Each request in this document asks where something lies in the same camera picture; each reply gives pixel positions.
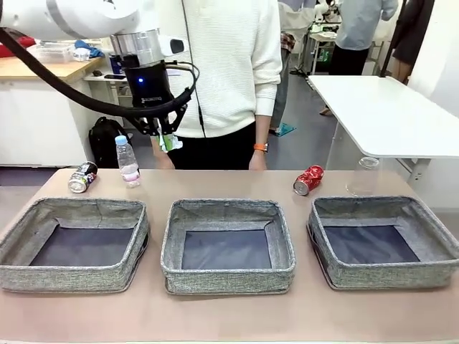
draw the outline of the bottle label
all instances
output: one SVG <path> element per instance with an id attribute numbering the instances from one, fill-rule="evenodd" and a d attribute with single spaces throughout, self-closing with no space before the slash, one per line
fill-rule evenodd
<path id="1" fill-rule="evenodd" d="M 137 181 L 138 179 L 140 179 L 140 177 L 141 177 L 141 174 L 138 171 L 136 171 L 134 173 L 123 175 L 123 180 L 127 182 Z"/>

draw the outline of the black cable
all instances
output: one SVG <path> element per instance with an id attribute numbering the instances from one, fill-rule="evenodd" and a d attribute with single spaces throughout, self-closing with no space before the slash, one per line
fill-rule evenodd
<path id="1" fill-rule="evenodd" d="M 162 118 L 175 111 L 177 108 L 187 104 L 191 100 L 191 95 L 196 88 L 197 76 L 193 70 L 185 67 L 174 66 L 167 67 L 169 69 L 185 70 L 193 76 L 193 85 L 191 88 L 186 88 L 185 91 L 177 98 L 162 105 L 155 107 L 134 108 L 123 107 L 101 102 L 78 92 L 67 83 L 63 82 L 56 75 L 52 74 L 43 64 L 41 64 L 34 56 L 25 50 L 16 40 L 14 40 L 4 29 L 0 28 L 0 42 L 4 44 L 11 52 L 16 55 L 28 68 L 33 71 L 38 77 L 43 79 L 48 85 L 56 89 L 58 92 L 65 95 L 67 98 L 80 104 L 81 106 L 93 110 L 97 113 L 105 113 L 106 115 L 124 117 L 124 118 Z"/>
<path id="2" fill-rule="evenodd" d="M 191 48 L 191 40 L 190 40 L 190 36 L 189 36 L 188 16 L 186 15 L 186 9 L 185 9 L 184 0 L 181 0 L 181 7 L 182 7 L 182 9 L 184 11 L 185 26 L 186 26 L 186 38 L 188 39 L 188 43 L 189 43 L 189 55 L 191 57 L 191 65 L 194 66 L 193 50 Z M 204 127 L 204 116 L 202 115 L 201 103 L 199 101 L 199 96 L 198 96 L 198 90 L 197 89 L 195 90 L 195 93 L 196 93 L 196 100 L 198 102 L 199 124 L 201 125 L 202 133 L 204 134 L 204 138 L 207 138 L 206 129 Z"/>
<path id="3" fill-rule="evenodd" d="M 400 25 L 400 18 L 403 15 L 405 7 L 407 6 L 407 1 L 408 0 L 403 0 L 402 8 L 400 9 L 399 18 L 397 19 L 397 25 L 395 26 L 394 36 L 392 36 L 392 39 L 390 41 L 389 51 L 387 52 L 386 59 L 384 60 L 384 64 L 382 65 L 381 72 L 379 73 L 379 77 L 386 77 L 387 67 L 389 66 L 390 58 L 392 57 L 392 51 L 395 49 L 396 42 L 395 42 L 394 37 L 397 34 L 397 30 Z"/>

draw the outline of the light blue shirt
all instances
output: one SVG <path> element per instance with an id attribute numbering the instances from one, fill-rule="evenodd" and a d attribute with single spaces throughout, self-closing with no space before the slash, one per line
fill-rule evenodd
<path id="1" fill-rule="evenodd" d="M 343 20 L 336 45 L 347 50 L 370 48 L 379 20 L 389 21 L 397 12 L 398 0 L 341 0 Z"/>
<path id="2" fill-rule="evenodd" d="M 287 4 L 292 8 L 293 11 L 298 11 L 301 6 L 304 7 L 309 7 L 309 8 L 314 8 L 316 5 L 316 0 L 278 0 L 280 2 L 283 2 L 284 4 Z"/>

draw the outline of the storage bin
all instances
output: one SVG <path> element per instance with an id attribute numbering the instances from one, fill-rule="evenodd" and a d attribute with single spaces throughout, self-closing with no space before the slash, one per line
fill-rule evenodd
<path id="1" fill-rule="evenodd" d="M 68 63 L 73 61 L 75 46 L 68 43 L 41 43 L 27 48 L 41 63 Z"/>
<path id="2" fill-rule="evenodd" d="M 459 243 L 410 197 L 331 197 L 313 202 L 310 237 L 335 289 L 444 287 Z"/>
<path id="3" fill-rule="evenodd" d="M 40 199 L 0 242 L 0 287 L 13 292 L 120 292 L 148 241 L 145 204 Z"/>
<path id="4" fill-rule="evenodd" d="M 280 294 L 295 254 L 277 203 L 185 199 L 171 207 L 161 268 L 171 294 Z"/>

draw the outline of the countertop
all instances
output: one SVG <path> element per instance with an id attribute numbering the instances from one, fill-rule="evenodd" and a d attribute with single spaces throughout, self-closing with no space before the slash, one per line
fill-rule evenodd
<path id="1" fill-rule="evenodd" d="M 102 58 L 91 59 L 87 62 L 69 62 L 45 64 L 52 73 L 64 81 L 73 80 L 76 75 L 83 78 L 87 72 L 95 69 L 102 61 Z M 0 59 L 0 81 L 2 80 L 39 80 L 22 61 L 16 57 Z"/>
<path id="2" fill-rule="evenodd" d="M 103 197 L 147 203 L 151 242 L 131 287 L 116 295 L 20 295 L 0 292 L 0 339 L 28 342 L 140 341 L 429 341 L 459 338 L 459 280 L 422 292 L 336 292 L 326 284 L 306 234 L 311 200 L 346 195 L 351 173 L 327 172 L 309 197 L 292 191 L 299 171 L 262 173 L 142 171 L 127 189 L 118 171 L 101 170 L 87 193 L 74 195 L 74 170 L 58 171 L 31 200 Z M 378 194 L 413 195 L 397 175 Z M 289 293 L 250 297 L 177 297 L 166 293 L 159 258 L 166 217 L 182 198 L 274 200 L 282 206 L 297 258 Z"/>
<path id="3" fill-rule="evenodd" d="M 309 36 L 316 40 L 317 42 L 335 42 L 336 41 L 336 34 L 334 34 L 333 37 L 328 37 L 328 36 L 324 36 L 325 32 L 317 32 L 315 34 L 310 34 Z"/>
<path id="4" fill-rule="evenodd" d="M 311 75 L 360 151 L 375 158 L 459 158 L 459 118 L 391 77 Z"/>

